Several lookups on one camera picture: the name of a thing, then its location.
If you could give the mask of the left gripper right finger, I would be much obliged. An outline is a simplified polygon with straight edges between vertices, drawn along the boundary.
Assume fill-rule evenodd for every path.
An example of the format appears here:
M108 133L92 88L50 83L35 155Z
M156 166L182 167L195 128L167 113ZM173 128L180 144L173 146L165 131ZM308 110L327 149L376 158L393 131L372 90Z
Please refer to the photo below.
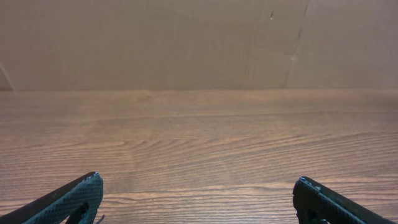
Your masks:
M300 224L395 224L306 176L294 185L293 206Z

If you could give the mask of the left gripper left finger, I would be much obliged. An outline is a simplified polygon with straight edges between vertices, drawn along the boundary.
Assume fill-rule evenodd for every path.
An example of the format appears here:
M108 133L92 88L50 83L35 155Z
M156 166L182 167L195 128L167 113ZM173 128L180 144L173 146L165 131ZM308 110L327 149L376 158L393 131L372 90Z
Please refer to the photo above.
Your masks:
M103 199L103 179L89 172L1 217L1 223L93 224Z

